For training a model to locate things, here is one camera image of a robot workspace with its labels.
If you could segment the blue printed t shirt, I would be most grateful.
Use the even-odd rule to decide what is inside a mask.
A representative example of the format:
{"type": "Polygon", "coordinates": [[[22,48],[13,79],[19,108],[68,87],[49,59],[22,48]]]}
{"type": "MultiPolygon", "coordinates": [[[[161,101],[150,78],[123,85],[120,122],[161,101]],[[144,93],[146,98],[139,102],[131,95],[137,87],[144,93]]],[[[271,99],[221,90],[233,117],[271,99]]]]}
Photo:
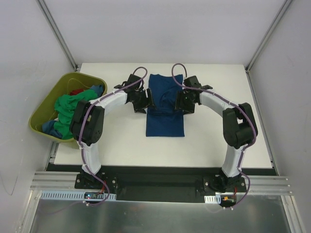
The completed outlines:
{"type": "Polygon", "coordinates": [[[155,108],[149,107],[146,119],[147,137],[184,137],[183,111],[175,110],[177,94],[182,91],[179,85],[183,75],[166,77],[151,74],[148,87],[151,90],[155,108]]]}

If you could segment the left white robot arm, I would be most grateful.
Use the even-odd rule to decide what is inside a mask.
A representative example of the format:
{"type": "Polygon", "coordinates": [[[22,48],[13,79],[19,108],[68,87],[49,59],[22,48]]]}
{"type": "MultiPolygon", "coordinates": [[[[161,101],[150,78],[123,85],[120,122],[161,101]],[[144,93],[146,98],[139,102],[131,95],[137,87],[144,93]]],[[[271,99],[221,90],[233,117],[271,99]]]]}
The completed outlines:
{"type": "Polygon", "coordinates": [[[149,88],[117,85],[112,92],[92,101],[81,100],[77,103],[70,131],[76,140],[82,158],[82,170],[77,176],[75,188],[106,190],[102,178],[98,142],[102,137],[104,118],[115,108],[132,103],[134,112],[146,113],[146,108],[155,108],[149,88]]]}

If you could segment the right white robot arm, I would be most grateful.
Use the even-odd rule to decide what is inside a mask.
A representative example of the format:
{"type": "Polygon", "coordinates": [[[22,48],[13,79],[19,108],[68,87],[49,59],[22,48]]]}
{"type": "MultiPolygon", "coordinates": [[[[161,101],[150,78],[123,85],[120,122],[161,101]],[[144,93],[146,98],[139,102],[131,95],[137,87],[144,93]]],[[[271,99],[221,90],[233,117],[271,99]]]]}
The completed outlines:
{"type": "Polygon", "coordinates": [[[245,151],[256,142],[258,135],[252,107],[248,103],[231,102],[208,89],[184,86],[177,92],[176,110],[192,114],[195,104],[210,108],[223,119],[223,136],[227,143],[225,160],[219,175],[208,185],[216,192],[228,192],[239,183],[245,151]]]}

